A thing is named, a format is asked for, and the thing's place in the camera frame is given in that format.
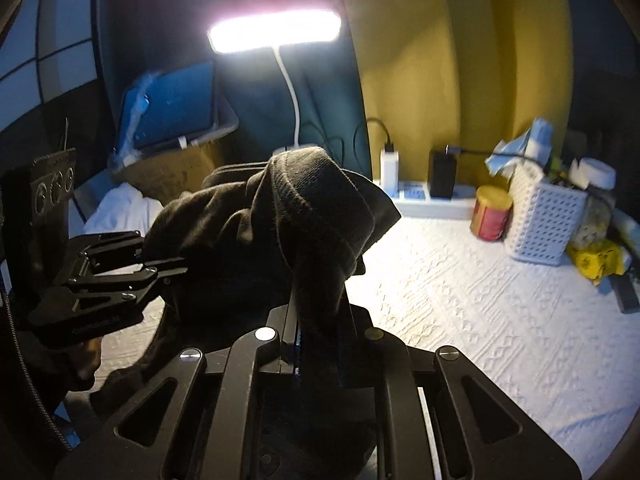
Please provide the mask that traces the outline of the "person's hand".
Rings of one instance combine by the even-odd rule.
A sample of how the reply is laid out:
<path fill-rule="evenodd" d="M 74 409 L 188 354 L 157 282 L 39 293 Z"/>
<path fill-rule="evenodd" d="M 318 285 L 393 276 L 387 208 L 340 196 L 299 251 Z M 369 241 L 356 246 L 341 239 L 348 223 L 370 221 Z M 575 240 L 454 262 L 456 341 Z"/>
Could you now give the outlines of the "person's hand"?
<path fill-rule="evenodd" d="M 93 338 L 73 348 L 70 391 L 88 391 L 96 381 L 102 362 L 102 337 Z"/>

